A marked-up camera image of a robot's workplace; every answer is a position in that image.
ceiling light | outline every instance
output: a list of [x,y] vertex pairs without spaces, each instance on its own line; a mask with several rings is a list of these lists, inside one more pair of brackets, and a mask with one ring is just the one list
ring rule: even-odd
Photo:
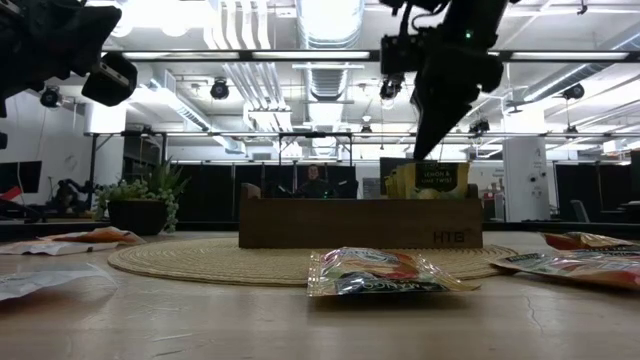
[[314,60],[314,59],[340,59],[349,60],[366,60],[371,56],[369,51],[332,51],[332,50],[315,50],[315,51],[255,51],[254,59],[297,59],[297,60]]
[[173,132],[173,133],[167,133],[167,136],[169,137],[204,137],[204,136],[209,136],[208,133],[206,132]]
[[220,136],[235,136],[235,137],[278,137],[277,132],[221,132],[215,133]]
[[514,52],[513,60],[622,60],[629,55],[622,51],[572,51],[572,52]]
[[363,70],[364,65],[355,64],[293,64],[291,68],[294,70]]
[[240,55],[235,51],[173,51],[173,52],[154,52],[154,51],[125,51],[122,53],[131,61],[206,61],[206,60],[237,60]]
[[388,132],[388,133],[353,133],[354,137],[370,137],[370,136],[380,136],[380,137],[403,137],[403,136],[412,136],[414,134],[408,132]]

plastic wrapper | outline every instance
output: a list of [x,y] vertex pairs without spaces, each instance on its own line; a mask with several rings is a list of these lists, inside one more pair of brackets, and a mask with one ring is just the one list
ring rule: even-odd
[[144,244],[146,242],[131,231],[123,231],[113,226],[95,229],[93,231],[87,232],[51,235],[43,237],[42,240],[84,242],[94,244],[117,242],[123,245],[138,245]]
[[609,236],[570,232],[563,235],[542,234],[549,246],[558,250],[577,250],[593,248],[609,248],[618,246],[633,246],[634,243]]
[[640,248],[533,253],[496,260],[493,264],[583,283],[640,290]]
[[21,241],[13,244],[0,246],[2,255],[22,255],[22,254],[48,254],[48,255],[68,255],[83,252],[113,249],[118,246],[117,242],[112,243],[77,243],[52,240]]
[[312,253],[307,295],[475,290],[421,256],[366,248]]
[[1,275],[0,301],[22,297],[42,288],[91,276],[100,276],[116,284],[109,274],[91,264],[52,265],[29,272]]

pipe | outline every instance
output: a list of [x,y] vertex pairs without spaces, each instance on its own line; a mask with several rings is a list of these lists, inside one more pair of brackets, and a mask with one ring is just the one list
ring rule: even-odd
[[[226,28],[226,40],[231,45],[231,49],[241,49],[240,42],[238,41],[238,36],[236,34],[236,2],[235,0],[224,0],[224,3],[227,5],[227,28]],[[252,87],[253,76],[250,73],[243,72],[246,71],[244,67],[239,67],[237,64],[232,64],[229,66],[231,71],[235,72],[235,76],[242,86],[245,87],[245,91],[248,94],[248,101],[251,102],[254,108],[266,108],[266,100],[261,99],[261,96],[258,91],[260,91],[259,87]]]
[[271,108],[278,108],[278,101],[276,100],[276,95],[273,91],[273,85],[271,84],[269,75],[267,75],[263,65],[264,64],[254,64],[256,71],[260,74],[260,78],[262,78],[262,83],[264,84],[264,88],[267,90],[267,95],[269,95]]
[[[268,34],[268,25],[267,25],[267,0],[257,0],[256,2],[258,12],[258,42],[260,43],[260,48],[269,50],[271,49],[271,44],[269,43],[269,34]],[[260,64],[260,66],[264,69],[263,82],[270,83],[273,89],[273,101],[277,104],[277,107],[280,109],[286,109],[287,104],[284,101],[284,96],[282,94],[282,88],[280,87],[280,81],[278,80],[278,72],[276,71],[276,66],[274,63]]]
[[231,45],[232,49],[241,49],[238,42],[238,36],[236,34],[236,2],[235,0],[223,0],[227,5],[227,30],[226,39]]
[[[220,2],[219,0],[209,0],[209,5],[213,17],[213,26],[205,27],[203,29],[204,42],[207,44],[207,47],[209,49],[219,48],[222,50],[227,50],[229,49],[229,46],[227,45],[227,41],[225,40],[224,33],[222,31],[222,12],[220,10]],[[253,110],[259,108],[260,104],[255,101],[255,99],[252,99],[252,97],[247,92],[246,87],[240,80],[238,76],[238,69],[228,63],[223,64],[222,69],[236,86],[236,89],[238,89],[238,92],[240,93],[242,98],[247,101],[251,109]]]
[[[251,24],[251,15],[253,13],[253,9],[251,8],[251,0],[240,0],[240,5],[242,6],[242,41],[244,42],[244,45],[247,47],[247,49],[249,50],[255,50],[256,49],[256,44],[253,41],[253,29],[252,29],[252,24]],[[250,74],[250,76],[247,76],[248,80],[251,82],[252,86],[256,89],[256,93],[258,95],[258,99],[260,100],[260,104],[262,105],[263,108],[267,109],[269,108],[269,105],[267,103],[267,99],[264,96],[264,93],[262,92],[262,88],[260,87],[260,84],[258,83],[258,80],[255,78],[253,69],[256,69],[258,71],[258,73],[262,76],[264,71],[260,71],[260,69],[263,67],[263,64],[257,64],[254,65],[253,67],[250,66],[249,64],[242,64],[242,67],[245,71],[245,74]],[[262,78],[262,81],[264,83],[264,87],[267,90],[267,94],[269,95],[271,101],[274,101],[274,97],[273,97],[273,92],[271,91],[271,84],[267,81],[267,79],[265,77]]]

round jute mat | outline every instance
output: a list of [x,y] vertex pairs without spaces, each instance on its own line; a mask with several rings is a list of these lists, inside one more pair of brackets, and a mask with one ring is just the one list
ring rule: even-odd
[[[309,249],[240,249],[237,238],[176,240],[134,246],[109,256],[109,265],[138,275],[241,285],[302,286],[307,283]],[[458,279],[499,272],[487,260],[516,255],[489,245],[483,249],[400,249],[422,254]]]

wooden crate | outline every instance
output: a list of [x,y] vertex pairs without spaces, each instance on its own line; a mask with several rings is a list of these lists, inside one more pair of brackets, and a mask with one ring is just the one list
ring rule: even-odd
[[482,221],[478,199],[245,197],[240,205],[240,247],[480,248]]

